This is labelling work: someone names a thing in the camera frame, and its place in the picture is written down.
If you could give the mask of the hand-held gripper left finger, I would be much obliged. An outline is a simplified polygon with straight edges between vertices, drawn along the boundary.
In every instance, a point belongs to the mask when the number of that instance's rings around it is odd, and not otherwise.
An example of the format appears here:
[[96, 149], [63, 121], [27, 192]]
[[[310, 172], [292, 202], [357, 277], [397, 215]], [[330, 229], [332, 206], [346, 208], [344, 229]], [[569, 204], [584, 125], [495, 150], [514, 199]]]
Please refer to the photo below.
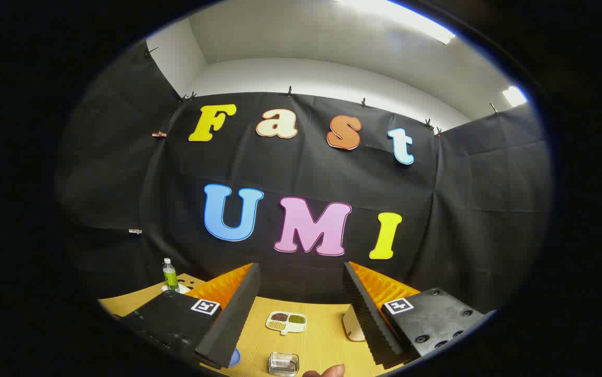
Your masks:
[[166, 290], [115, 319], [174, 358], [221, 369], [231, 362], [260, 285], [260, 265], [248, 263], [185, 294]]

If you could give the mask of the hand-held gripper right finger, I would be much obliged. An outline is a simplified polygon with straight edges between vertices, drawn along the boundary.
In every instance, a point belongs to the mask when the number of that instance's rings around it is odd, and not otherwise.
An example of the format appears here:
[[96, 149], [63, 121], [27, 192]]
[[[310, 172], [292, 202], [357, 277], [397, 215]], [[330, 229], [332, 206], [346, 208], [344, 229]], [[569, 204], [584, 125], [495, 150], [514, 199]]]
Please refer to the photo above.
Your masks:
[[344, 263], [344, 289], [370, 353], [385, 368], [429, 358], [488, 319], [441, 288], [418, 291], [358, 263]]

